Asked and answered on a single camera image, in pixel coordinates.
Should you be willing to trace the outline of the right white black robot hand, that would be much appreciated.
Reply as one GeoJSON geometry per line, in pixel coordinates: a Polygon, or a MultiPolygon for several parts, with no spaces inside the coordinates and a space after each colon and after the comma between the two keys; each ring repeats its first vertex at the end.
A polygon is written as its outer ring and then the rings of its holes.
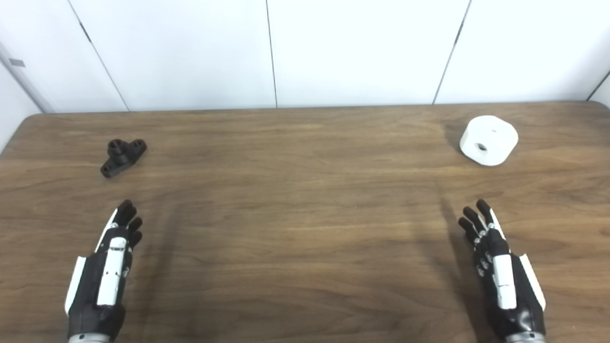
{"type": "Polygon", "coordinates": [[[488,323],[504,343],[545,343],[546,300],[527,254],[512,252],[486,200],[476,207],[465,207],[458,223],[473,248],[488,323]]]}

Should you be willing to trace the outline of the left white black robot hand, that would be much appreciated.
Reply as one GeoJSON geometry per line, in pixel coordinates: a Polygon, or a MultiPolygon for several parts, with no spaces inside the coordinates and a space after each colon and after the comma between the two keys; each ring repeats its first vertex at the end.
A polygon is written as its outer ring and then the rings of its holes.
{"type": "Polygon", "coordinates": [[[79,256],[64,304],[69,343],[113,343],[125,321],[122,303],[143,220],[131,200],[112,213],[94,251],[79,256]]]}

